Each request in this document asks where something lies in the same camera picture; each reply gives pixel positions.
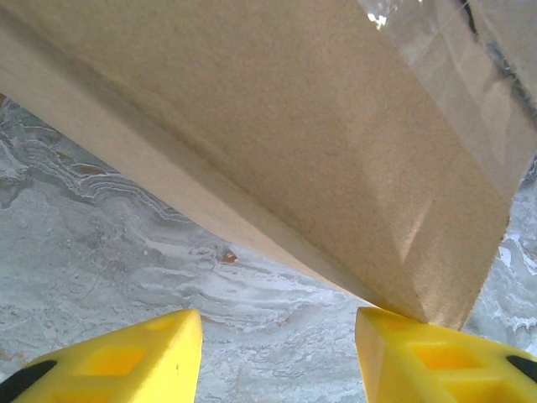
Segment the gray marble surface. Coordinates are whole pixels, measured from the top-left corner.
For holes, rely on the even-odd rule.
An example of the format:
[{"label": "gray marble surface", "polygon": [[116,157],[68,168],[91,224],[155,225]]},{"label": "gray marble surface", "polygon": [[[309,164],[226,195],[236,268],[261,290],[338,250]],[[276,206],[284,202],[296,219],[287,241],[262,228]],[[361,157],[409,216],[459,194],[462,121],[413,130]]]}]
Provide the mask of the gray marble surface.
[{"label": "gray marble surface", "polygon": [[[465,329],[531,353],[536,202],[534,186],[517,195]],[[361,301],[208,233],[13,102],[0,118],[0,228],[0,380],[40,354],[195,307],[196,401],[365,401]]]}]

